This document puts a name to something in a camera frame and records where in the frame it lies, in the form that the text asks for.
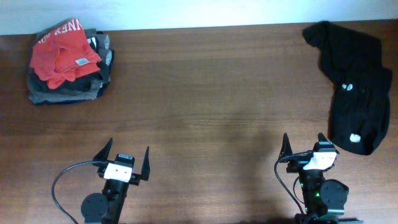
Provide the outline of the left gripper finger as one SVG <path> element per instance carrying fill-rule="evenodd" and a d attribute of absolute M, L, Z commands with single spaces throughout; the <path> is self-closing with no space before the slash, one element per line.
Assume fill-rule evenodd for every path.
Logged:
<path fill-rule="evenodd" d="M 141 180 L 148 181 L 150 176 L 149 149 L 147 146 L 141 169 Z"/>
<path fill-rule="evenodd" d="M 94 161 L 107 161 L 109 152 L 113 144 L 113 138 L 110 138 L 105 147 L 102 148 L 93 158 Z"/>

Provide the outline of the black t-shirt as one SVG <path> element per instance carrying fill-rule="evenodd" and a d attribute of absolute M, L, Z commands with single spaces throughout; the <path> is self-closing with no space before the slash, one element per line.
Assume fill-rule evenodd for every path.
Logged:
<path fill-rule="evenodd" d="M 320 70 L 334 85 L 328 137 L 348 152 L 372 154 L 387 134 L 391 109 L 392 70 L 382 64 L 381 40 L 328 21 L 302 35 L 320 51 Z"/>

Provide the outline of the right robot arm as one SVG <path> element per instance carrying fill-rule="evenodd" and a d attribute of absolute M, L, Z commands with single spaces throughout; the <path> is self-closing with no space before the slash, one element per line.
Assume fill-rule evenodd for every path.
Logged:
<path fill-rule="evenodd" d="M 344 215 L 348 186 L 335 179 L 326 179 L 323 175 L 334 166 L 338 154 L 333 143 L 322 133 L 318 134 L 318 141 L 312 150 L 295 154 L 288 135 L 283 135 L 282 147 L 274 167 L 286 163 L 286 172 L 298 174 L 295 182 L 300 183 L 304 206 L 300 205 L 296 194 L 288 190 L 279 175 L 275 176 L 300 210 L 294 217 L 295 223 L 338 223 Z"/>

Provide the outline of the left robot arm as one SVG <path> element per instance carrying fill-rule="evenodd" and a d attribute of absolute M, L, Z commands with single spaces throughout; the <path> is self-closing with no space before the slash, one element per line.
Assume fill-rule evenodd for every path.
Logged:
<path fill-rule="evenodd" d="M 118 154 L 113 161 L 108 159 L 112 144 L 110 139 L 93 158 L 94 165 L 98 167 L 97 174 L 105 180 L 105 184 L 100 193 L 89 194 L 82 201 L 81 214 L 85 223 L 118 223 L 129 186 L 138 186 L 140 181 L 149 179 L 149 148 L 146 149 L 141 172 L 137 174 L 134 172 L 134 157 Z"/>

